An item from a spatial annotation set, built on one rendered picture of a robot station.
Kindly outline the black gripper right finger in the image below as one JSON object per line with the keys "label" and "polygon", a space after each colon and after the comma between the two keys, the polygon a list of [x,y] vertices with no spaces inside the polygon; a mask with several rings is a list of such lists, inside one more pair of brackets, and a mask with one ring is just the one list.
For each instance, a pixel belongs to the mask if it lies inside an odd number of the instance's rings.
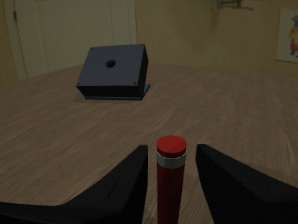
{"label": "black gripper right finger", "polygon": [[214,224],[298,224],[298,188],[197,144],[196,167]]}

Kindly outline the dark grey panel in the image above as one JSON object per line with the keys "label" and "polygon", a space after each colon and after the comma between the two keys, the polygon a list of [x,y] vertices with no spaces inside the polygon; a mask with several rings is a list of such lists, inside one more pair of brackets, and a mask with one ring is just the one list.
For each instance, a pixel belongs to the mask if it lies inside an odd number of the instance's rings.
{"label": "dark grey panel", "polygon": [[90,47],[76,87],[90,100],[142,100],[148,63],[145,44]]}

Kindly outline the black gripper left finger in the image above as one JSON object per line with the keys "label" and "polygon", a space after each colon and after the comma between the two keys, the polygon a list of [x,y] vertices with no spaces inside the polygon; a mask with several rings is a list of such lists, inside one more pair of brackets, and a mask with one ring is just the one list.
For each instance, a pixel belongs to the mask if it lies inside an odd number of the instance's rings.
{"label": "black gripper left finger", "polygon": [[146,190],[148,145],[140,145],[108,175],[65,204],[0,201],[0,224],[142,224]]}

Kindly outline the dark red peg with white band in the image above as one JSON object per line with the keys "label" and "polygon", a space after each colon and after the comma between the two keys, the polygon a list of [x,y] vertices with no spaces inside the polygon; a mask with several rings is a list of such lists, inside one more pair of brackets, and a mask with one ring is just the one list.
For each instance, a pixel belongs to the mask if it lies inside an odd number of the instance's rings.
{"label": "dark red peg with white band", "polygon": [[157,141],[157,224],[178,224],[185,161],[182,137],[164,136]]}

